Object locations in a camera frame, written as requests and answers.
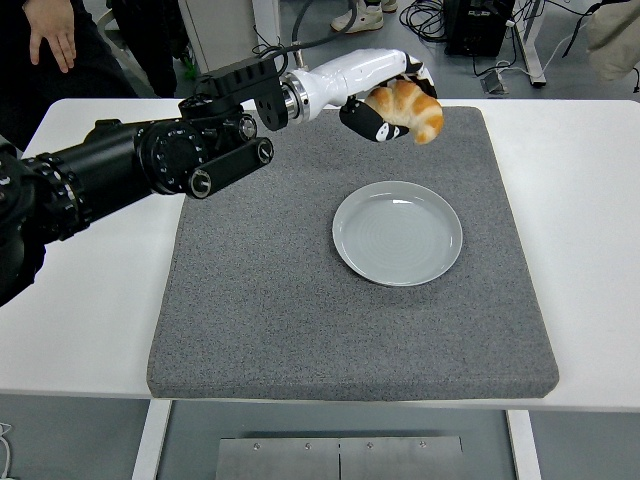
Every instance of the black box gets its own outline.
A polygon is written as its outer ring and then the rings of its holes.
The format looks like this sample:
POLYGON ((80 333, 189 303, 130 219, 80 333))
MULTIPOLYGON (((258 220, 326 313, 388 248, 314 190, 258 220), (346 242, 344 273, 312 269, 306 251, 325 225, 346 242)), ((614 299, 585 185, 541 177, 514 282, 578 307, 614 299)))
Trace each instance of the black box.
POLYGON ((444 0, 447 55, 496 57, 515 0, 444 0))

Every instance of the white plate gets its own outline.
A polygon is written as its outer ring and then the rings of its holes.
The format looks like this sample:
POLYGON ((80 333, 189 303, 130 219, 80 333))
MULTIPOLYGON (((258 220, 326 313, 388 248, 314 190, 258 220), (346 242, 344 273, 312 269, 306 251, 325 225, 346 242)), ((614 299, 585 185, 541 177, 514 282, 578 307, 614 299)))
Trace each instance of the white plate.
POLYGON ((451 205, 428 188, 379 182, 342 202, 333 219, 333 242, 347 265, 372 282, 420 285, 455 263, 462 226, 451 205))

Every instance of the table leg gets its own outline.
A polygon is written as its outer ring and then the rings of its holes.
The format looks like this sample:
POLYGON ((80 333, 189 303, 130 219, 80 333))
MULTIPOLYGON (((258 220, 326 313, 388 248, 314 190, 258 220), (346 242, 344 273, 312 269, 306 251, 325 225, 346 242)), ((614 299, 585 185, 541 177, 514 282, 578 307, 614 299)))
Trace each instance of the table leg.
POLYGON ((513 463, 518 480, 542 480, 528 410, 507 410, 513 463))
POLYGON ((171 404, 171 400, 153 399, 149 402, 149 410, 140 439, 140 448, 138 448, 136 464, 133 467, 132 480, 156 478, 171 413, 171 404))

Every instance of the white robotic hand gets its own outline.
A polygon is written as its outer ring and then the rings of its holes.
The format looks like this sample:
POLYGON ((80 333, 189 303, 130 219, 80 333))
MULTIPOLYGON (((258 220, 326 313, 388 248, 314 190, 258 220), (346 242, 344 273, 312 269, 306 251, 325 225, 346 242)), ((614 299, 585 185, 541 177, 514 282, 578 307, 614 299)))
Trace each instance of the white robotic hand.
POLYGON ((416 83, 427 95, 437 98, 429 70, 419 60, 400 50, 356 50, 314 70, 294 70, 282 79, 288 116, 293 123, 316 118, 327 105, 341 106, 342 122, 373 141, 384 141, 408 132, 391 125, 365 103, 359 93, 399 76, 416 83))

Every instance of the black pants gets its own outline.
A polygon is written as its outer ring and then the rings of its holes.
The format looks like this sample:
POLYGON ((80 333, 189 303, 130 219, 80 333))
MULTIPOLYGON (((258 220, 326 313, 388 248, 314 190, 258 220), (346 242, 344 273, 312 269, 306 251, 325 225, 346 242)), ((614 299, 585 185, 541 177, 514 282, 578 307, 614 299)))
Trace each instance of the black pants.
POLYGON ((177 0, 111 0, 111 8, 155 94, 173 97, 177 86, 173 59, 189 42, 177 0))
POLYGON ((71 3, 77 57, 68 73, 60 71, 46 40, 40 48, 39 65, 31 64, 31 29, 21 10, 14 14, 10 34, 0 35, 0 135, 21 150, 26 148, 47 109, 60 99, 137 97, 82 0, 71 3))

